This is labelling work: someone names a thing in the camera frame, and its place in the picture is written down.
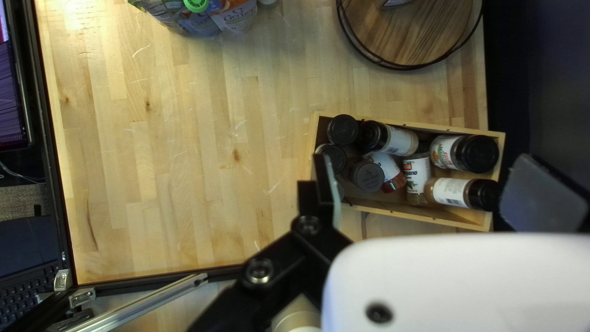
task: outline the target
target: screw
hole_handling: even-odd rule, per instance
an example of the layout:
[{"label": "screw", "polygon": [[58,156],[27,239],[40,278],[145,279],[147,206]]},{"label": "screw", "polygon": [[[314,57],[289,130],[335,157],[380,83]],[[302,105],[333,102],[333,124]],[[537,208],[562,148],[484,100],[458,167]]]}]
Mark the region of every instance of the screw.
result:
[{"label": "screw", "polygon": [[268,258],[254,258],[246,268],[246,278],[253,284],[266,284],[273,273],[273,263]]},{"label": "screw", "polygon": [[377,324],[384,324],[390,322],[394,315],[391,310],[384,304],[373,303],[367,307],[367,318]]},{"label": "screw", "polygon": [[316,235],[320,231],[320,220],[316,216],[301,216],[297,220],[297,230],[304,235]]}]

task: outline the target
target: metal bracket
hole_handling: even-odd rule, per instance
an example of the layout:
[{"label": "metal bracket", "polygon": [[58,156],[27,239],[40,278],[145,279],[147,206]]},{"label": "metal bracket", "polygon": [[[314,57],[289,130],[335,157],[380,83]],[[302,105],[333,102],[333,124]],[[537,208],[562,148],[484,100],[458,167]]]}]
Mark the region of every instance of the metal bracket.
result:
[{"label": "metal bracket", "polygon": [[72,286],[74,281],[72,280],[72,274],[69,269],[59,270],[53,279],[53,291],[65,291]]},{"label": "metal bracket", "polygon": [[175,298],[207,284],[207,274],[192,274],[145,296],[77,325],[67,332],[107,332]]},{"label": "metal bracket", "polygon": [[70,295],[70,308],[75,309],[85,303],[96,299],[96,291],[94,288],[78,289],[74,294]]}]

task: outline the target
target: spice jar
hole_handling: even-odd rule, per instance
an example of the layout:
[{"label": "spice jar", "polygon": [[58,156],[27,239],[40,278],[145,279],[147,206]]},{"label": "spice jar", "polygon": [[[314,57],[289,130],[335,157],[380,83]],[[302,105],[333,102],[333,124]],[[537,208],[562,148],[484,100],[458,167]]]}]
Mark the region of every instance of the spice jar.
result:
[{"label": "spice jar", "polygon": [[498,145],[485,135],[438,135],[430,145],[430,158],[440,168],[485,173],[496,165]]},{"label": "spice jar", "polygon": [[359,135],[359,123],[348,114],[336,115],[328,123],[327,135],[333,144],[352,144]]},{"label": "spice jar", "polygon": [[371,120],[360,125],[356,144],[361,151],[409,156],[418,148],[418,136],[409,129]]},{"label": "spice jar", "polygon": [[424,186],[431,176],[430,153],[422,152],[404,158],[402,161],[404,174],[408,181],[406,198],[412,205],[428,205],[424,194]]},{"label": "spice jar", "polygon": [[496,211],[500,191],[494,180],[473,178],[430,178],[424,186],[426,200],[432,204]]},{"label": "spice jar", "polygon": [[391,155],[383,152],[369,152],[363,158],[379,165],[385,176],[381,191],[393,193],[406,184],[406,178]]},{"label": "spice jar", "polygon": [[332,163],[334,175],[342,172],[346,166],[346,153],[341,147],[333,144],[321,144],[316,148],[317,154],[325,154]]},{"label": "spice jar", "polygon": [[349,180],[363,191],[373,193],[379,190],[385,179],[383,169],[368,160],[357,163],[350,172]]}]

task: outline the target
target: spice label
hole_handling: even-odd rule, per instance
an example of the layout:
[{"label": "spice label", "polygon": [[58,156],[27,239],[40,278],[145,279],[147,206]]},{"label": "spice label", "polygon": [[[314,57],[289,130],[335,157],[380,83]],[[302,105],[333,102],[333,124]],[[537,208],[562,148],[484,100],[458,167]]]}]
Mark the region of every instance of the spice label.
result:
[{"label": "spice label", "polygon": [[407,154],[412,148],[413,132],[390,125],[387,125],[387,128],[389,129],[389,138],[380,152],[395,155]]},{"label": "spice label", "polygon": [[383,152],[369,152],[363,155],[363,159],[369,160],[381,167],[383,173],[385,173],[385,182],[395,178],[401,170],[395,160],[390,155]]},{"label": "spice label", "polygon": [[450,168],[460,171],[451,159],[453,144],[463,137],[462,135],[438,135],[430,145],[430,159],[440,168]]},{"label": "spice label", "polygon": [[411,194],[424,192],[424,185],[430,178],[430,159],[428,157],[404,160],[404,174],[408,179],[407,191]]},{"label": "spice label", "polygon": [[463,195],[469,181],[465,178],[440,178],[432,187],[432,196],[441,204],[469,208]]}]

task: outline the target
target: wood grain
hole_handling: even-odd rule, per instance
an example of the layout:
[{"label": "wood grain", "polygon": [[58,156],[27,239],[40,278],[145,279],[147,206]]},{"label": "wood grain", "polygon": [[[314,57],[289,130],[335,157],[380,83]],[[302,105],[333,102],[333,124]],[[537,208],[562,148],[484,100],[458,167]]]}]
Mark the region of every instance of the wood grain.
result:
[{"label": "wood grain", "polygon": [[282,235],[315,111],[487,128],[481,30],[393,73],[350,47],[332,1],[210,39],[122,0],[36,4],[81,284],[240,263]]},{"label": "wood grain", "polygon": [[452,49],[467,27],[473,3],[414,0],[380,9],[367,0],[341,1],[349,33],[363,49],[405,66],[430,63]]}]

